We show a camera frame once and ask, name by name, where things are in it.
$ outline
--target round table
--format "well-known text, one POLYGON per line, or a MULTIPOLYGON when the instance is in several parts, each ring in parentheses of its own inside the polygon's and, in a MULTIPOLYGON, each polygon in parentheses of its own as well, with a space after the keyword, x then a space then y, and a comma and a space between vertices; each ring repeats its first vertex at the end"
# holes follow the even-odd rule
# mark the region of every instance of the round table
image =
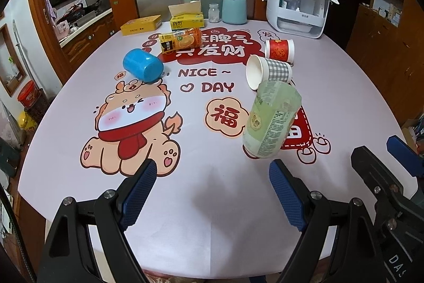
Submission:
MULTIPOLYGON (((270 38, 295 43, 293 83, 302 108, 277 156, 291 173, 328 199, 360 197, 373 219, 375 198, 350 164, 353 149, 366 145, 403 184, 405 196, 416 192, 416 179, 385 148, 389 136, 403 138, 393 114, 328 37, 278 33, 261 21, 220 22, 203 29, 202 49, 160 55, 166 63, 158 83, 142 84, 124 71, 129 50, 143 47, 159 55, 157 33, 169 31, 164 23, 154 33, 117 33, 52 103, 19 183, 21 195, 46 219, 53 220, 64 197, 97 198, 151 157, 160 177, 126 231, 142 268, 196 278, 281 271, 300 233, 269 181, 272 159, 249 157, 241 135, 255 98, 245 64, 251 54, 263 54, 270 38), (125 138, 128 132, 134 136, 125 138)), ((90 232, 101 250, 95 229, 90 232)), ((334 229, 322 257, 330 254, 333 239, 334 229)))

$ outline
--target metal bolt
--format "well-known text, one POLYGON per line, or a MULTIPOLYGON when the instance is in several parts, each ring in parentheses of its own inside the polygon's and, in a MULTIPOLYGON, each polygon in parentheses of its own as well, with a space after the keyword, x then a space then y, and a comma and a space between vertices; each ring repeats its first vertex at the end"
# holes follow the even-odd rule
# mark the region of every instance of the metal bolt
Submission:
POLYGON ((390 230, 395 230, 397 227, 397 222, 395 219, 389 219, 387 221, 387 228, 389 228, 390 230))
POLYGON ((318 191, 312 191, 311 197, 312 197, 312 199, 320 200, 322 198, 322 194, 319 193, 318 191))
POLYGON ((115 195, 115 190, 107 190, 105 193, 103 193, 103 197, 106 199, 110 199, 115 195))
POLYGON ((71 205, 73 201, 74 201, 74 198, 66 197, 64 200, 62 200, 62 204, 63 205, 71 205))
POLYGON ((353 204, 357 207, 361 207, 364 203, 359 198, 353 198, 353 204))
POLYGON ((395 193, 398 193, 399 192, 399 188, 395 184, 390 185, 390 190, 393 191, 393 192, 395 192, 395 193))

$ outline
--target red bucket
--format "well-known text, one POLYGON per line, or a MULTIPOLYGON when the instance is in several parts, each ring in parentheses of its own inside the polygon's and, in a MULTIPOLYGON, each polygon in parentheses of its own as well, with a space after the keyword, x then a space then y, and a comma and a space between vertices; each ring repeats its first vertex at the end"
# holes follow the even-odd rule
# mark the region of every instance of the red bucket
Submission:
POLYGON ((26 108, 30 108, 38 96, 38 90, 35 83, 31 80, 22 88, 18 95, 18 101, 26 108))

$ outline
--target cartoon lion dog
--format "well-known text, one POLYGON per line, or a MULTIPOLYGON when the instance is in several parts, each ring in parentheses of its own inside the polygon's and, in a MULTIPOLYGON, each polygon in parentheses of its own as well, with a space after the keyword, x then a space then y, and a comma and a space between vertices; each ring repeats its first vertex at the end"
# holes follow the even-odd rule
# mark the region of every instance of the cartoon lion dog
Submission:
POLYGON ((158 176, 171 174, 181 150, 169 136, 180 132, 183 119, 176 112, 162 121, 164 110, 171 103, 170 95, 162 79, 154 84, 140 80, 119 82, 95 118, 98 137, 84 145, 82 166, 130 176, 145 158, 151 158, 157 164, 158 176))

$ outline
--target white storage box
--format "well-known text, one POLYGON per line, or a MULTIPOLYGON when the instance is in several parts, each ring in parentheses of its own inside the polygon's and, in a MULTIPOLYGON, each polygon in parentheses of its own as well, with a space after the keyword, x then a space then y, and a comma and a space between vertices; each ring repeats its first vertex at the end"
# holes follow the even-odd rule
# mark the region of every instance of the white storage box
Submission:
POLYGON ((337 0, 268 0, 266 17, 283 33, 319 38, 324 30, 330 2, 337 0))

